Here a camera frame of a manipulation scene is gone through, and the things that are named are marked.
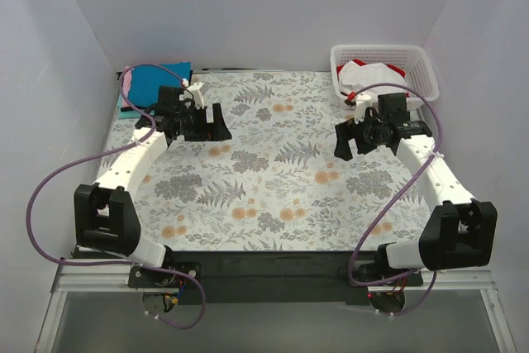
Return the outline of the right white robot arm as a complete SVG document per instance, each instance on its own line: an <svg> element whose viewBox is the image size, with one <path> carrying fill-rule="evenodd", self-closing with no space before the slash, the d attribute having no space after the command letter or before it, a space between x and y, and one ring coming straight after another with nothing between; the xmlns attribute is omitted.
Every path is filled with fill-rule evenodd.
<svg viewBox="0 0 529 353"><path fill-rule="evenodd" d="M430 217L415 241L382 244L374 255L375 278L393 284L411 270L454 270L489 263L498 219L491 202L479 201L455 177L437 150L438 140L423 121L413 121L405 93L373 98L351 94L355 120L336 125L335 157L349 161L350 143L367 155L388 147L412 175L397 196L418 186Z"/></svg>

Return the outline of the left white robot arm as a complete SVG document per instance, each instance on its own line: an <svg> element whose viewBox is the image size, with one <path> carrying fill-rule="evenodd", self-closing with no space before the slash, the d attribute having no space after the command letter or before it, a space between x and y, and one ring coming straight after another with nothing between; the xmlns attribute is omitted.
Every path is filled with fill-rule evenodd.
<svg viewBox="0 0 529 353"><path fill-rule="evenodd" d="M168 249L141 230L133 198L151 166L178 137L188 142L232 138L219 103L212 105L212 120L207 119L206 92L203 82L188 89L161 86L157 103L147 108L154 116L141 117L135 124L133 147L93 184L81 184L74 192L77 245L148 265L147 276L160 287L174 281L176 268L165 259Z"/></svg>

